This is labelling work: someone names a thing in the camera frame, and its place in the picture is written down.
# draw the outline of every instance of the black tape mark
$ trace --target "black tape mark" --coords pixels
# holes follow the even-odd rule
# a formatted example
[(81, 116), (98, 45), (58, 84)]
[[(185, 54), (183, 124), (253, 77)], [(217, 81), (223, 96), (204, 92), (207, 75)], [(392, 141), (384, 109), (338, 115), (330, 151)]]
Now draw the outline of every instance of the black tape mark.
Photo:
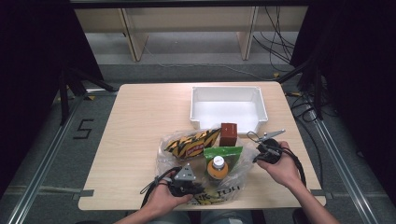
[(83, 124), (85, 121), (93, 121), (93, 119), (82, 119), (81, 122), (79, 123), (79, 126), (78, 126), (77, 131), (78, 131), (78, 132), (79, 132), (79, 131), (87, 132), (87, 134), (86, 134), (85, 136), (83, 136), (83, 137), (73, 137), (73, 139), (88, 139), (88, 137), (90, 136), (90, 133), (91, 133), (92, 129), (83, 129), (83, 128), (81, 128), (82, 124)]

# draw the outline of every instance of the gray carpet floor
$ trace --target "gray carpet floor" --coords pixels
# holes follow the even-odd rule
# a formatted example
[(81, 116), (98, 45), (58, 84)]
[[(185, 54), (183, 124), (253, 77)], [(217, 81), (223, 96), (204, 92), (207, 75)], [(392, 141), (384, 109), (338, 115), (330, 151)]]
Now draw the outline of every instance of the gray carpet floor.
[[(97, 53), (97, 51), (95, 52), (99, 62), (103, 58), (109, 57), (108, 55)], [(122, 57), (128, 57), (127, 53), (123, 54)], [(125, 83), (264, 81), (273, 78), (273, 73), (278, 72), (269, 63), (222, 63), (222, 66), (219, 66), (219, 64), (206, 64), (205, 62), (199, 63), (204, 63), (204, 65), (187, 66), (192, 63), (181, 63), (182, 66), (163, 66), (158, 63), (100, 63), (100, 68), (106, 83), (115, 87)], [(284, 71), (292, 69), (291, 66), (284, 64), (277, 64), (276, 68)], [(297, 91), (296, 84), (298, 80), (299, 76), (285, 82), (282, 85), (284, 92)], [(85, 85), (88, 88), (95, 87), (91, 83), (85, 83)], [(83, 220), (112, 223), (125, 215), (125, 211), (84, 212), (78, 210), (78, 191), (85, 184), (115, 99), (115, 94), (104, 92), (95, 95), (93, 100), (83, 100), (78, 106), (56, 158), (24, 223), (76, 223)], [(75, 101), (76, 99), (71, 99), (69, 102), (72, 105)], [(292, 107), (301, 103), (302, 99), (288, 97), (288, 102), (290, 107)], [(396, 223), (394, 205), (381, 188), (364, 158), (357, 155), (358, 149), (343, 121), (337, 116), (335, 108), (332, 107), (331, 99), (328, 99), (328, 102), (322, 108), (324, 123), (334, 142), (340, 148), (343, 158), (347, 161), (348, 168), (367, 197), (379, 223)], [(301, 105), (292, 109), (292, 112), (294, 115), (300, 115), (305, 110), (306, 106)], [(0, 223), (7, 223), (23, 190), (32, 180), (35, 170), (59, 129), (60, 118), (60, 102), (55, 99), (47, 122), (43, 125), (34, 145), (0, 202)], [(87, 139), (76, 139), (76, 137), (81, 136), (78, 126), (84, 119), (90, 120), (84, 122), (84, 128), (92, 129), (92, 131)], [(304, 119), (312, 118), (308, 114), (304, 116)], [(318, 176), (323, 176), (320, 179), (323, 183), (323, 189), (332, 195), (332, 198), (328, 199), (326, 207), (341, 223), (362, 223), (361, 215), (352, 202), (345, 183), (343, 183), (329, 156), (328, 149), (318, 134), (317, 124), (314, 121), (303, 119), (301, 121), (296, 122), (310, 159), (314, 164), (315, 171)], [(318, 149), (315, 147), (310, 135), (318, 144)], [(266, 223), (293, 223), (291, 219), (293, 210), (293, 208), (264, 209), (265, 221)]]

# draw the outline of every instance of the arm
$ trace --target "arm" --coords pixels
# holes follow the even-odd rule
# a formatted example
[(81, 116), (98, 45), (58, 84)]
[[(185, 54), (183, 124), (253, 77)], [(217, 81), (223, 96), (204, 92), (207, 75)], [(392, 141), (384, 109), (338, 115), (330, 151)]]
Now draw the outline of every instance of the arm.
[[(166, 181), (161, 180), (160, 183), (166, 184)], [(166, 185), (160, 184), (151, 192), (148, 202), (140, 210), (115, 224), (147, 223), (156, 217), (161, 217), (171, 212), (178, 205), (187, 203), (191, 198), (191, 194), (184, 195), (183, 197), (174, 197)]]
[[(280, 146), (289, 148), (287, 142), (280, 142)], [(266, 170), (278, 184), (290, 190), (312, 223), (339, 223), (301, 182), (298, 170), (289, 155), (283, 153), (280, 161), (276, 164), (265, 161), (257, 161), (257, 164)]]

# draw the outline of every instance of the bottle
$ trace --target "bottle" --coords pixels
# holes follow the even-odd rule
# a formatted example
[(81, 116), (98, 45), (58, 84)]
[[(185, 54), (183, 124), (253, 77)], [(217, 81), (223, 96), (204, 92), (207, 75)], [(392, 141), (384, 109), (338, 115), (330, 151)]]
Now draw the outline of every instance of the bottle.
[(215, 180), (224, 179), (228, 174), (228, 164), (221, 156), (216, 156), (207, 165), (207, 172)]

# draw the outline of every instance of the wooden tabletop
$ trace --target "wooden tabletop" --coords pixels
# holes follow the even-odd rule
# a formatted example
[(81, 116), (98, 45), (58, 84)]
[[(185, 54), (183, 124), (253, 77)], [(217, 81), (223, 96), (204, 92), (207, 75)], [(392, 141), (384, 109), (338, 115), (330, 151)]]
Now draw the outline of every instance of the wooden tabletop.
[[(84, 190), (93, 195), (81, 197), (81, 210), (138, 210), (144, 195), (140, 190), (155, 176), (161, 138), (176, 131), (193, 130), (190, 122), (191, 90), (194, 86), (256, 86), (268, 114), (259, 135), (285, 129), (275, 137), (287, 141), (300, 159), (308, 189), (321, 189), (303, 140), (277, 82), (127, 84), (120, 88), (96, 152)], [(242, 141), (250, 141), (240, 136)], [(317, 197), (326, 203), (324, 197)], [(257, 164), (247, 174), (246, 187), (231, 203), (181, 205), (179, 210), (263, 209), (299, 207), (294, 196), (278, 185)]]

